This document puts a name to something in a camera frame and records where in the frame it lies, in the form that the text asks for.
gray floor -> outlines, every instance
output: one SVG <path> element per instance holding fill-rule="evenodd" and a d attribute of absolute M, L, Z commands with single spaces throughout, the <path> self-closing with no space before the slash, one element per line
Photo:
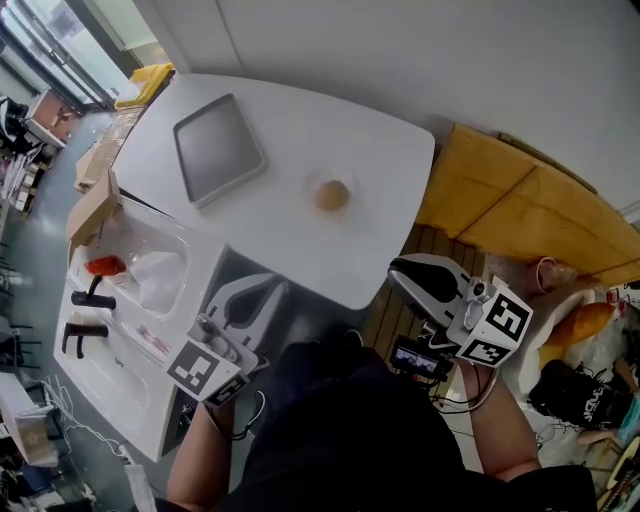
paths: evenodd
<path fill-rule="evenodd" d="M 3 242 L 10 244 L 7 259 L 26 278 L 27 283 L 12 290 L 15 294 L 12 321 L 33 325 L 33 339 L 44 342 L 43 353 L 39 357 L 42 366 L 39 377 L 50 376 L 54 379 L 57 375 L 60 383 L 69 389 L 76 419 L 105 437 L 122 440 L 122 436 L 76 390 L 53 359 L 53 340 L 66 272 L 65 224 L 69 211 L 80 197 L 73 188 L 74 166 L 109 122 L 109 115 L 94 114 L 85 117 L 76 126 L 68 146 L 60 152 L 53 168 L 43 176 L 29 219 L 24 221 L 11 212 Z M 347 311 L 296 286 L 292 286 L 289 305 L 283 309 L 285 311 L 279 314 L 276 325 L 269 333 L 272 359 L 277 357 L 286 343 L 315 337 L 330 323 L 346 321 L 358 325 L 364 318 L 364 312 Z M 251 393 L 248 391 L 238 400 L 238 424 L 248 419 L 252 407 Z M 122 463 L 90 433 L 74 429 L 69 431 L 69 436 L 73 460 L 81 478 L 96 493 L 99 510 L 128 510 L 132 498 Z M 232 487 L 240 479 L 249 447 L 249 441 L 234 445 Z M 137 461 L 144 463 L 150 483 L 156 488 L 156 495 L 161 496 L 175 451 L 157 464 L 146 461 L 135 450 L 131 451 Z"/>

white table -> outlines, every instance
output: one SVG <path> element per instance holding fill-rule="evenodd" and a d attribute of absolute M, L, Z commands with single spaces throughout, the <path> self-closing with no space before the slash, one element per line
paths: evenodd
<path fill-rule="evenodd" d="M 266 172 L 198 210 L 187 199 L 174 125 L 235 95 L 268 160 Z M 399 254 L 427 185 L 434 140 L 417 126 L 330 96 L 268 82 L 183 75 L 124 144 L 118 185 L 242 255 L 351 309 L 362 309 Z M 318 210 L 314 172 L 353 178 L 338 214 Z"/>

